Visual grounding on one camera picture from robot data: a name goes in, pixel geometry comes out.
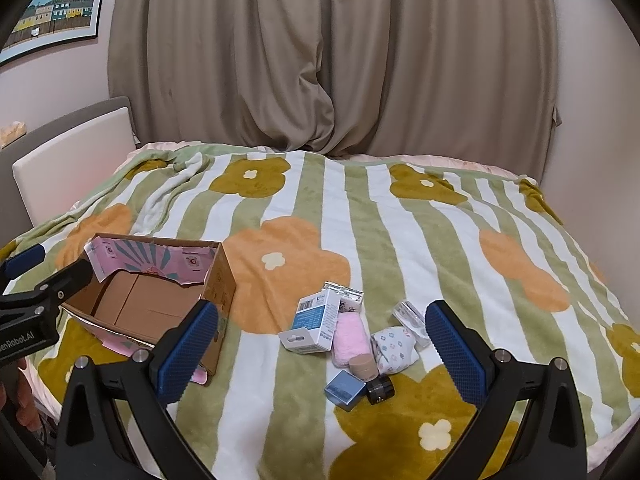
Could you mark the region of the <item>person's left hand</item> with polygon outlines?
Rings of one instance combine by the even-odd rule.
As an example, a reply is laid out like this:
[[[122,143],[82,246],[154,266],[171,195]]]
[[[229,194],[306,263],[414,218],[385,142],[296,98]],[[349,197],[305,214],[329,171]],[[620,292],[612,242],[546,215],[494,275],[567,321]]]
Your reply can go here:
[[[21,358],[16,362],[17,373],[16,383],[16,420],[31,432],[38,431],[41,428],[38,408],[35,404],[32,388],[24,375],[27,368],[27,360]]]

